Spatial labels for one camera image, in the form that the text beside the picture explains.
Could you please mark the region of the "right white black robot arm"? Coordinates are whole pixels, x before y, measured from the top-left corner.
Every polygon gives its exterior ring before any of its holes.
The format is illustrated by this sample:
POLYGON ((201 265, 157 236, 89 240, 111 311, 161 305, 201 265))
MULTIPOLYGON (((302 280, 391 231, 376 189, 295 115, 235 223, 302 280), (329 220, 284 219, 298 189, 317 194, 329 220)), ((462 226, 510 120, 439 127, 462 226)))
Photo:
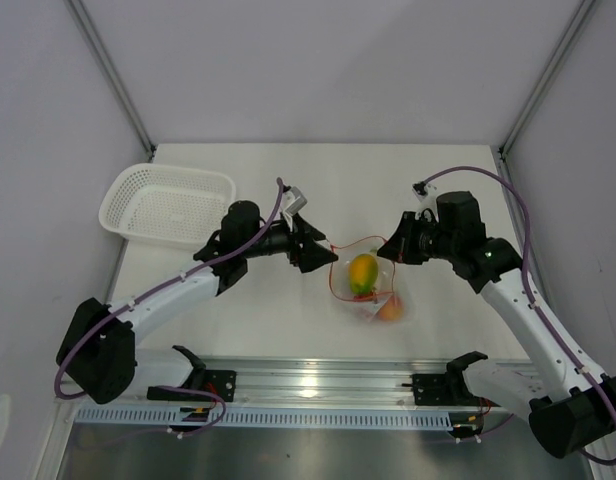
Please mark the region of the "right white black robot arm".
POLYGON ((538 443, 555 458, 616 433, 616 375, 609 376, 554 312, 542 306, 515 248, 487 235, 471 193, 445 193, 435 203, 435 209, 404 212, 379 256, 404 265, 449 262, 499 314, 539 376, 531 381, 473 352, 448 364, 455 372, 444 380, 446 395, 460 404, 475 396, 494 401, 526 420, 538 443))

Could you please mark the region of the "yellow green toy mango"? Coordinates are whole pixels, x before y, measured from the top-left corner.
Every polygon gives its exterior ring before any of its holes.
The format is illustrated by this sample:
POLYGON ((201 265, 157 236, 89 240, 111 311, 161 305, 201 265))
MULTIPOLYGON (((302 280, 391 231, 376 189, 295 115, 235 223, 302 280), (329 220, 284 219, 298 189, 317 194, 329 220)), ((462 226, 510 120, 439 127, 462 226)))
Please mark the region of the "yellow green toy mango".
POLYGON ((348 283, 355 296, 368 295, 374 291, 379 275, 379 264, 374 255, 357 255, 348 266, 348 283))

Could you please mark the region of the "clear red zip bag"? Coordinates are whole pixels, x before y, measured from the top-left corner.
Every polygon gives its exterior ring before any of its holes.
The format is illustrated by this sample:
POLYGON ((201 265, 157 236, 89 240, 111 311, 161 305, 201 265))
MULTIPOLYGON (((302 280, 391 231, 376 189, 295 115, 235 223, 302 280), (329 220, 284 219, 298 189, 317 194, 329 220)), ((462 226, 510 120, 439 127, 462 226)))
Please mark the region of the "clear red zip bag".
POLYGON ((330 294, 342 311, 359 321, 393 324, 415 312, 396 264, 377 255, 386 242, 371 235, 347 245, 329 244, 338 257, 329 268, 330 294))

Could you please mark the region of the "red toy tomato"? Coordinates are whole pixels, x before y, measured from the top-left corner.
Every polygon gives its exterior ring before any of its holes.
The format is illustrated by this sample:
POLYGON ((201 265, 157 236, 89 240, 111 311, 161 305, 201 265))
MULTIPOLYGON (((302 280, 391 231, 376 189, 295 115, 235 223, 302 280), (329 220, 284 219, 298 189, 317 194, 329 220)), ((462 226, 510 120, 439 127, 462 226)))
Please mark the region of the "red toy tomato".
POLYGON ((397 321, 403 317, 404 305, 401 298, 394 294, 378 310, 376 317, 381 321, 397 321))

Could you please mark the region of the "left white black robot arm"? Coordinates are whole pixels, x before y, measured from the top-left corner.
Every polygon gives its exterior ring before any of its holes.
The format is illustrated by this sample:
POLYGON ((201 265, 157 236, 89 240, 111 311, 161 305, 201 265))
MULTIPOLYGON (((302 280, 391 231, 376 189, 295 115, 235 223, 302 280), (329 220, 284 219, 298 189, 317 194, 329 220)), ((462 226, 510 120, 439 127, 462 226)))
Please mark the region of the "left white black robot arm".
POLYGON ((219 230, 178 275, 125 300, 104 304, 90 298, 77 307, 56 356, 56 396, 71 397, 61 388, 62 378, 69 376, 79 393, 97 404, 123 395, 197 398, 209 378, 203 361, 179 345, 144 350, 139 346, 143 339, 232 288, 246 275, 251 258, 284 254, 302 273, 336 262, 337 255, 323 246, 324 239, 299 214, 284 218, 273 212, 263 222, 255 203, 233 203, 219 230))

